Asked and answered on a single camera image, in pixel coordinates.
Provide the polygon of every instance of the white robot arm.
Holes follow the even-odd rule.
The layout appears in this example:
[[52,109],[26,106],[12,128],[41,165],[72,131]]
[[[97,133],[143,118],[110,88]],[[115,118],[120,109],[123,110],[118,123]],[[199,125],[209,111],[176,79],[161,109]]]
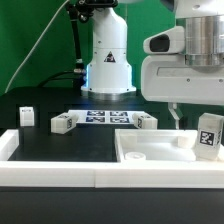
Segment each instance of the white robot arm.
[[87,66],[87,82],[81,88],[83,96],[120,100],[136,94],[132,67],[127,62],[127,24],[114,12],[117,4],[117,0],[79,0],[76,4],[81,21],[93,18],[93,58]]
[[177,103],[224,105],[224,1],[161,3],[176,26],[144,41],[151,56],[142,64],[143,96],[168,102],[171,112]]

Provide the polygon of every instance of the white cube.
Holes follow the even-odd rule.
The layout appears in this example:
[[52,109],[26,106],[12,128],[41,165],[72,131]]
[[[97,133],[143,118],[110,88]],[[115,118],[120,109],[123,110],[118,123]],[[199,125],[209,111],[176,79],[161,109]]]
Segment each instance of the white cube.
[[205,113],[199,118],[195,154],[198,160],[218,158],[223,129],[223,116]]
[[20,126],[34,126],[34,110],[33,107],[20,107]]
[[75,114],[63,113],[51,119],[51,132],[65,134],[76,127],[78,116]]
[[157,129],[158,120],[147,113],[134,113],[132,118],[138,129]]

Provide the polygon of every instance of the white tray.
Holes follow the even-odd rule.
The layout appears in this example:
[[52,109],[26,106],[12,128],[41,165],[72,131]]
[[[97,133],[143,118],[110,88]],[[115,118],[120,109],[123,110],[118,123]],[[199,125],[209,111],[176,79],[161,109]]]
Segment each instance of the white tray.
[[119,162],[196,161],[193,150],[196,138],[197,131],[117,129],[117,159]]

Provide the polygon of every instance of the black and white pattern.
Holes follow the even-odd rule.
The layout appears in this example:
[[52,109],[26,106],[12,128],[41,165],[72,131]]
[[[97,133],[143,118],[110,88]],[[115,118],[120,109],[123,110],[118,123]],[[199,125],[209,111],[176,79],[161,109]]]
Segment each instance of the black and white pattern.
[[138,127],[142,128],[142,120],[138,118]]
[[61,116],[59,116],[58,118],[67,119],[67,118],[69,118],[69,116],[61,115]]
[[215,134],[212,132],[201,131],[200,143],[208,146],[213,146],[215,141]]
[[105,117],[87,117],[86,123],[105,123]]
[[96,110],[96,111],[91,111],[91,110],[89,110],[89,111],[87,111],[87,116],[105,116],[105,111],[98,111],[98,110]]
[[128,117],[128,112],[126,111],[111,111],[111,117]]
[[72,127],[72,119],[68,119],[67,121],[67,129]]
[[130,121],[128,118],[125,117],[111,117],[110,118],[111,123],[119,123],[119,124],[129,124]]

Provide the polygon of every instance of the white platform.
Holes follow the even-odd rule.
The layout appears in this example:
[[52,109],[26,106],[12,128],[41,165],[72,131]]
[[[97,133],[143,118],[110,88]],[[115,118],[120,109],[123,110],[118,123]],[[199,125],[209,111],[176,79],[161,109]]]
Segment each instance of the white platform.
[[[149,132],[149,130],[133,131],[137,131],[138,134],[142,131]],[[125,132],[126,130],[117,130],[116,141]],[[176,136],[180,133],[178,131],[171,132],[174,134],[176,132]],[[139,140],[141,141],[141,136],[137,137],[137,145],[140,144]],[[179,161],[176,161],[174,157],[167,161],[149,158],[148,161],[137,163],[123,161],[117,163],[1,161],[0,186],[224,188],[224,163],[221,161],[183,161],[182,157],[179,158]]]

